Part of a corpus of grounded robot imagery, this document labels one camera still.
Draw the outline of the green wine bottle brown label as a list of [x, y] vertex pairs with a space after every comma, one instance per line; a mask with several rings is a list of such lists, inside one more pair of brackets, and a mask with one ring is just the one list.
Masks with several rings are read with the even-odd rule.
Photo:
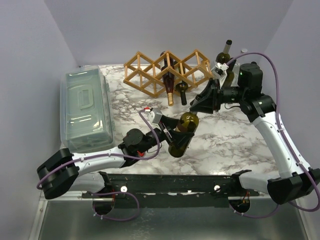
[[220, 52], [220, 53], [216, 56], [216, 59], [215, 59], [215, 62], [216, 62], [216, 63], [225, 64], [225, 63], [227, 63], [227, 62], [231, 59], [230, 54], [229, 54], [231, 45], [232, 45], [232, 40], [231, 40], [231, 39], [228, 39], [228, 40], [226, 41], [226, 43], [225, 43], [225, 46], [224, 46], [222, 52]]

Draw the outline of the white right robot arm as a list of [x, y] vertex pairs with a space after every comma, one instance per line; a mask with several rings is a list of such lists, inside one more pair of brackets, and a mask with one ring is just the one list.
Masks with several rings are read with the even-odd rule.
[[278, 205], [309, 195], [320, 182], [320, 170], [313, 169], [300, 155], [276, 113], [276, 103], [262, 93], [263, 71], [257, 64], [240, 66], [237, 86], [223, 87], [228, 66], [216, 63], [213, 77], [205, 89], [191, 102], [190, 111], [213, 114], [223, 104], [236, 103], [256, 127], [267, 144], [278, 168], [278, 174], [268, 176], [245, 171], [230, 183], [230, 191], [241, 196], [247, 190], [270, 195]]

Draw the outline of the green bottle silver foil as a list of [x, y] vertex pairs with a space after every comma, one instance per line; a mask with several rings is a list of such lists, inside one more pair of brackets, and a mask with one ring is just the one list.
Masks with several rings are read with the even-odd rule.
[[[196, 129], [199, 126], [199, 118], [197, 116], [196, 112], [185, 112], [181, 115], [179, 122], [175, 128], [176, 132], [181, 132], [181, 133], [195, 133]], [[171, 156], [175, 158], [180, 158], [182, 157], [190, 142], [191, 142], [191, 137], [185, 141], [185, 143], [180, 146], [176, 147], [173, 143], [171, 143], [168, 147], [168, 152]]]

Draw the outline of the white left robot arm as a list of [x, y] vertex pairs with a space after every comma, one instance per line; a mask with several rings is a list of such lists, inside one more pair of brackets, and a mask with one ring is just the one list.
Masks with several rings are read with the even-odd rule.
[[[159, 154], [161, 143], [166, 141], [175, 147], [188, 143], [194, 131], [182, 128], [182, 121], [166, 116], [160, 118], [159, 127], [143, 133], [137, 128], [129, 130], [118, 146], [92, 153], [72, 153], [68, 148], [59, 149], [37, 168], [37, 189], [47, 200], [58, 198], [71, 190], [76, 179], [104, 169], [130, 167], [138, 161], [151, 160]], [[153, 147], [151, 156], [144, 156]]]

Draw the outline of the clear squat glass bottle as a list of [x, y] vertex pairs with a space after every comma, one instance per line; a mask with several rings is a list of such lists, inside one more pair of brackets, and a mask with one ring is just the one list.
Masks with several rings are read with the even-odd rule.
[[241, 52], [242, 54], [244, 54], [244, 53], [247, 53], [248, 50], [247, 50], [246, 48], [242, 48], [240, 52]]

